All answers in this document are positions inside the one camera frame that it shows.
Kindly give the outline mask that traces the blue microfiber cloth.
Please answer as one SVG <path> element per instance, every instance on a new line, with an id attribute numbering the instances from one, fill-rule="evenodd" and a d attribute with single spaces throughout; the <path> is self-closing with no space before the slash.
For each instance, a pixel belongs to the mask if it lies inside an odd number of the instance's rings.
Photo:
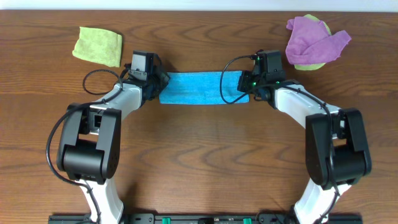
<path id="1" fill-rule="evenodd" d="M 224 105 L 240 98 L 238 103 L 247 103 L 249 97 L 237 90 L 241 74 L 241 71 L 169 73 L 169 84 L 159 101 L 167 105 Z"/>

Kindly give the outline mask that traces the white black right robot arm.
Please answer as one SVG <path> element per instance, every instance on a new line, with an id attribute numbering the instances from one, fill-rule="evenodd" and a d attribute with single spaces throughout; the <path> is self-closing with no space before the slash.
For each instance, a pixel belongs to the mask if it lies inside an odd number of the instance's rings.
<path id="1" fill-rule="evenodd" d="M 238 91 L 266 101 L 305 129 L 305 165 L 310 180 L 286 223 L 327 223 L 341 196 L 368 175 L 371 155 L 362 114 L 330 105 L 282 71 L 243 72 Z"/>

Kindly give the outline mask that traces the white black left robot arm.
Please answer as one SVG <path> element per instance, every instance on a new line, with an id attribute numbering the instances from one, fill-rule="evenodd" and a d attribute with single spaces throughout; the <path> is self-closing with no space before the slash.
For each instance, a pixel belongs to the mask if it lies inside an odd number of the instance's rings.
<path id="1" fill-rule="evenodd" d="M 70 104 L 57 121 L 62 134 L 55 174 L 80 187 L 91 210 L 88 223 L 119 223 L 124 205 L 114 175 L 121 151 L 122 121 L 146 101 L 158 97 L 170 77 L 161 68 L 153 72 L 125 70 L 113 89 L 89 103 Z"/>

